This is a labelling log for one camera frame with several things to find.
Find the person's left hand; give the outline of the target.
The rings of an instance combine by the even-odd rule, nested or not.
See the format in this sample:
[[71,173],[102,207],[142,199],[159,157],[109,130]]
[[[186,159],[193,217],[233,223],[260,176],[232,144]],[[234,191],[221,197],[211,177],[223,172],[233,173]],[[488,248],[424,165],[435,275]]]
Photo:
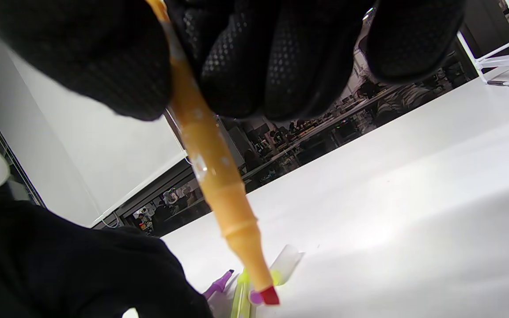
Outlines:
[[89,229],[0,187],[0,318],[211,318],[166,244]]

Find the person's right hand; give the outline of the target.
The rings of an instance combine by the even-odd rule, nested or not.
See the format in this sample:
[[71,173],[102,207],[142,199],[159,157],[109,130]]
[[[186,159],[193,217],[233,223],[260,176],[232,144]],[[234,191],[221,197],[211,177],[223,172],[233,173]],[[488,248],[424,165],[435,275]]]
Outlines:
[[[390,84],[430,76],[463,22],[464,0],[167,0],[168,17],[212,112],[317,117],[366,61]],[[142,121],[171,99],[168,44],[145,0],[0,0],[0,39],[49,78]]]

